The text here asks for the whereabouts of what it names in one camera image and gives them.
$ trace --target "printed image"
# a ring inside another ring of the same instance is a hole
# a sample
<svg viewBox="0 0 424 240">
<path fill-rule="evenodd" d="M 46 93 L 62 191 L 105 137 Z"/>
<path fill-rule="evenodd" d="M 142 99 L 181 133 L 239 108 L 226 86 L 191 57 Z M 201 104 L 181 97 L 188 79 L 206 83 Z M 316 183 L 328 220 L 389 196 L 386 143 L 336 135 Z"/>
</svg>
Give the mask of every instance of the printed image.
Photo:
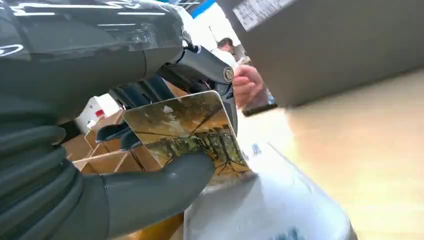
<svg viewBox="0 0 424 240">
<path fill-rule="evenodd" d="M 162 166 L 201 151 L 213 159 L 215 176 L 240 177 L 250 172 L 215 91 L 131 109 L 124 119 Z"/>
</svg>

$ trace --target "wooden table surface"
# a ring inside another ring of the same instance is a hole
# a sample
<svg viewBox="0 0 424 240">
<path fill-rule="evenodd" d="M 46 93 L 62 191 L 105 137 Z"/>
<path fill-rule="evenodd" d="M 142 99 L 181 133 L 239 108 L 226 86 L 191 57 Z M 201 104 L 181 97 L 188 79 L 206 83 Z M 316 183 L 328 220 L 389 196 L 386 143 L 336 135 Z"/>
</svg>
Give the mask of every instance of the wooden table surface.
<svg viewBox="0 0 424 240">
<path fill-rule="evenodd" d="M 424 240 L 424 71 L 239 119 L 345 209 L 361 240 Z"/>
</svg>

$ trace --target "robotic hand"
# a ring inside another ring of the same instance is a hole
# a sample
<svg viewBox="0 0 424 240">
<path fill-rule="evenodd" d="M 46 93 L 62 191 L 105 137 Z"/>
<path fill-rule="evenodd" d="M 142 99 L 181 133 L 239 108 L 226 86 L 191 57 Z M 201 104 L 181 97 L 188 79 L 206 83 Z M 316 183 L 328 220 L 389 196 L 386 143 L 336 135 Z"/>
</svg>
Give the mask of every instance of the robotic hand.
<svg viewBox="0 0 424 240">
<path fill-rule="evenodd" d="M 191 204 L 215 171 L 205 154 L 82 176 L 54 145 L 57 124 L 90 97 L 155 74 L 190 93 L 217 90 L 237 128 L 231 68 L 190 43 L 170 5 L 0 0 L 0 239 L 110 239 Z"/>
</svg>

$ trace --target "white sticker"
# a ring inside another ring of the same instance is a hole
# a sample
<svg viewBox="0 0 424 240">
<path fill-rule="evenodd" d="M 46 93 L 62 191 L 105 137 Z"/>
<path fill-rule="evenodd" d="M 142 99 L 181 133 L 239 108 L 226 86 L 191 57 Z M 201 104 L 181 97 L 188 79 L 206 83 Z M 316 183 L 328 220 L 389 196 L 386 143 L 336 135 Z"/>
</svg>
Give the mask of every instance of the white sticker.
<svg viewBox="0 0 424 240">
<path fill-rule="evenodd" d="M 274 16 L 293 0 L 244 0 L 232 11 L 246 31 Z"/>
</svg>

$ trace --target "screw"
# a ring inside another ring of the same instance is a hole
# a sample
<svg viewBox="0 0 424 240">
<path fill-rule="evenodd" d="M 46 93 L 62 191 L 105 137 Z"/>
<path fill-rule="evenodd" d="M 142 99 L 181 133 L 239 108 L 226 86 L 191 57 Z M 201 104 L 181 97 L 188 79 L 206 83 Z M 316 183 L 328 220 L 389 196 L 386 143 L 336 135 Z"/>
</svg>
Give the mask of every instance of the screw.
<svg viewBox="0 0 424 240">
<path fill-rule="evenodd" d="M 231 83 L 233 81 L 234 77 L 234 71 L 231 67 L 226 67 L 224 69 L 224 80 L 228 83 Z"/>
</svg>

